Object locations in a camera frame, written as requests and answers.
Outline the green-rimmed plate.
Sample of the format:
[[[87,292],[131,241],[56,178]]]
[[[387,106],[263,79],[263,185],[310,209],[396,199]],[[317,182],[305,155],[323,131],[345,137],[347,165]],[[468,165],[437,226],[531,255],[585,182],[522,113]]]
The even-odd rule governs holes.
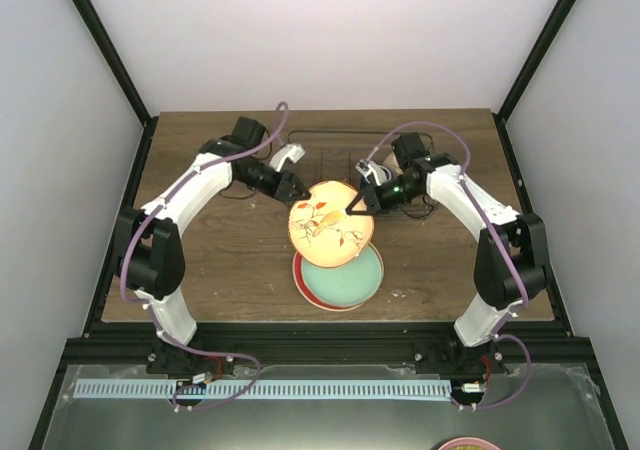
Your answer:
[[[383,281],[384,265],[377,248],[369,244],[357,257],[334,268],[319,267],[303,258],[302,275],[319,300],[351,306],[364,304],[374,296]]]

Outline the dark blue ceramic mug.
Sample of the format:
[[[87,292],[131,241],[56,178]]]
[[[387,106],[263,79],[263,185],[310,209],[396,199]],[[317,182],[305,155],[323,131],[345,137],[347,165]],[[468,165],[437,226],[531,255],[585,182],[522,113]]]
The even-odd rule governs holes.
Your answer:
[[[384,166],[378,166],[374,170],[366,170],[361,174],[359,187],[364,188],[366,186],[380,186],[383,183],[390,181],[393,175]]]

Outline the cream ceramic bowl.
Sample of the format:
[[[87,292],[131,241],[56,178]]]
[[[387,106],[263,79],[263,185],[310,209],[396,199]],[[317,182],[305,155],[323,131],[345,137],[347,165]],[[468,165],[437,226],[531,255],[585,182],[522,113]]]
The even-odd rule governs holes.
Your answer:
[[[384,159],[383,166],[387,168],[393,176],[398,176],[402,173],[402,169],[398,164],[396,156],[393,152],[389,153]]]

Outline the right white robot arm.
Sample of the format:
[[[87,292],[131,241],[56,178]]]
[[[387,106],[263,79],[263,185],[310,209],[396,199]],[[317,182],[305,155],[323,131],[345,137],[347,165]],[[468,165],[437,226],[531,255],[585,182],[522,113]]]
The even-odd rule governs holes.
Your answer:
[[[346,212],[374,216],[428,196],[470,232],[477,243],[476,295],[454,323],[458,338],[444,348],[447,366],[458,373],[468,372],[480,360],[478,346],[497,338],[518,309],[548,287],[550,259],[544,222],[534,213],[522,214],[499,202],[467,176],[467,162],[430,152],[417,133],[400,135],[391,147],[399,174],[387,178],[371,157],[359,160],[355,168],[367,183]]]

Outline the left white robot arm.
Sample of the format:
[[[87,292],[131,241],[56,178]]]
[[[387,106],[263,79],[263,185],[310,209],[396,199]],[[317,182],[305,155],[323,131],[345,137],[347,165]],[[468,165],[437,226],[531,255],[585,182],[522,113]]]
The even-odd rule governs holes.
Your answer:
[[[258,158],[279,136],[241,117],[230,134],[204,143],[187,170],[159,196],[139,209],[127,207],[117,217],[113,273],[120,296],[150,313],[157,336],[172,344],[168,358],[181,373],[196,372],[205,352],[192,341],[197,323],[181,289],[186,272],[182,236],[193,219],[234,182],[285,204],[310,197],[285,167],[302,159],[301,145],[285,143],[269,161]]]

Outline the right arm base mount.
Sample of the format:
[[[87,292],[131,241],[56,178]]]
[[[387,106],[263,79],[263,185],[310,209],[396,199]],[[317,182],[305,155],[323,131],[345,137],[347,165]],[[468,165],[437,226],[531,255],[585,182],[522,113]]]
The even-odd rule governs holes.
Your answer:
[[[416,368],[421,373],[453,376],[476,376],[489,371],[502,373],[504,364],[495,359],[492,343],[466,347],[450,336],[426,337],[413,344]]]

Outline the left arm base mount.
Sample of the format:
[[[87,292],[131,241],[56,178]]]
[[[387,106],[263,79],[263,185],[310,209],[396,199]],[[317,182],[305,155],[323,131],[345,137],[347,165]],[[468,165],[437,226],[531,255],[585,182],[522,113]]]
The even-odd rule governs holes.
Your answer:
[[[207,372],[220,377],[229,374],[233,367],[234,364],[225,357],[195,355],[163,340],[156,340],[148,356],[146,370],[149,374],[170,377],[192,377]]]

